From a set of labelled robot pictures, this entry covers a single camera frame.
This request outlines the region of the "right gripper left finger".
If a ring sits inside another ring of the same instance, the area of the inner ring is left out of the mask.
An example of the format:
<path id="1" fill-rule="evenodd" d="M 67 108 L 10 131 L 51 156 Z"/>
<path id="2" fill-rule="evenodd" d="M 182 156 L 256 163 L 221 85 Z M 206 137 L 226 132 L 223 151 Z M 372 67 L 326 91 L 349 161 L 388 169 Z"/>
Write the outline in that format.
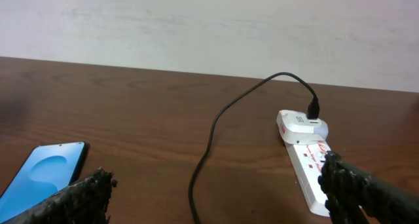
<path id="1" fill-rule="evenodd" d="M 98 168 L 5 224 L 109 224 L 106 215 L 117 180 Z"/>

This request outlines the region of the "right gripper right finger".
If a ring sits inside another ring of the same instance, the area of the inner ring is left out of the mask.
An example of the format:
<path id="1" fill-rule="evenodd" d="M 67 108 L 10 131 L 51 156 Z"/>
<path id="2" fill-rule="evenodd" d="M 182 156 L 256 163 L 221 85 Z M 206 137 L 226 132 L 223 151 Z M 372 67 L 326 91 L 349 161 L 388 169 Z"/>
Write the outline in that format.
<path id="1" fill-rule="evenodd" d="M 333 151 L 325 154 L 318 183 L 334 224 L 367 223 L 367 217 L 379 223 L 418 222 L 418 197 L 344 162 Z"/>

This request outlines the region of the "blue Samsung Galaxy smartphone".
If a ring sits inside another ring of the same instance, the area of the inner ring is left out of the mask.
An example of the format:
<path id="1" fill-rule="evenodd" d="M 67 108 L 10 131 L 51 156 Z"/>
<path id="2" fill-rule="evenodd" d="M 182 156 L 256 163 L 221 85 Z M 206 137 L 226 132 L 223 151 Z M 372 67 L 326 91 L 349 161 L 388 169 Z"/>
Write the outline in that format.
<path id="1" fill-rule="evenodd" d="M 1 195 L 1 222 L 14 218 L 74 182 L 89 147 L 84 141 L 76 141 L 34 148 Z"/>

